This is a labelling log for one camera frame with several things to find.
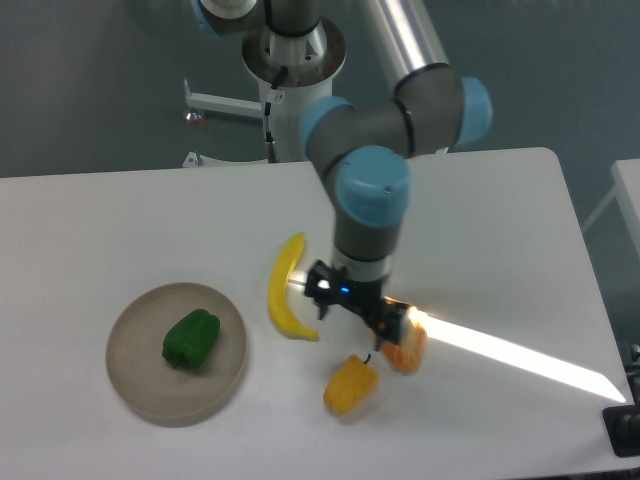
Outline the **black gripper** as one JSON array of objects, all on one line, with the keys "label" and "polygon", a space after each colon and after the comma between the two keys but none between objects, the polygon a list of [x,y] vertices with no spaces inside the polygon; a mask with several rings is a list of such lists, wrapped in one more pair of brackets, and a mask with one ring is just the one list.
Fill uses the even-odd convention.
[{"label": "black gripper", "polygon": [[358,316],[374,334],[374,350],[399,345],[406,337],[410,305],[383,297],[390,276],[388,262],[352,262],[329,266],[317,260],[307,272],[304,295],[313,300],[318,319],[333,305]]}]

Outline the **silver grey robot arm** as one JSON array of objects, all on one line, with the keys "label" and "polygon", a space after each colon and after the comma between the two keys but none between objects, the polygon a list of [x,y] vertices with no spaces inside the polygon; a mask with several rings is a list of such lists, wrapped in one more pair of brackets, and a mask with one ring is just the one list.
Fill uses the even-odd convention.
[{"label": "silver grey robot arm", "polygon": [[362,318],[378,345],[400,344],[408,308],[384,290],[409,201],[407,162],[484,136],[493,115],[485,86],[452,70],[420,1],[360,3],[391,90],[388,102],[363,110],[332,92],[346,45],[319,2],[195,1],[191,8],[205,35],[242,34],[259,98],[187,92],[188,107],[255,118],[268,162],[313,165],[335,211],[334,246],[329,262],[309,270],[305,295],[320,312],[338,305]]}]

